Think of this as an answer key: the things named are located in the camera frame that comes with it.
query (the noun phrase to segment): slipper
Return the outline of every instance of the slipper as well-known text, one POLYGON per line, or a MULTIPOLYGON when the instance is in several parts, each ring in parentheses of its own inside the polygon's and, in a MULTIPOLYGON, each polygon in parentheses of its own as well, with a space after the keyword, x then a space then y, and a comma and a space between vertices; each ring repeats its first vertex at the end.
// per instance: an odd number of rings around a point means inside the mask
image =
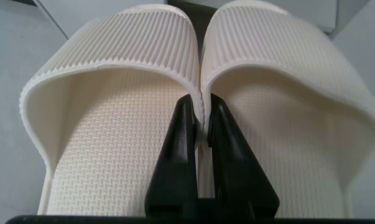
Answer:
POLYGON ((144 215, 176 102, 203 122, 195 32, 167 5, 82 27, 21 94, 24 126, 47 173, 39 214, 144 215))
MULTIPOLYGON (((327 36, 269 3, 233 1, 212 17, 203 48, 205 121, 215 94, 279 196, 276 217, 351 216, 350 188, 375 155, 375 100, 327 36)), ((206 169, 199 194, 209 197, 206 169)))

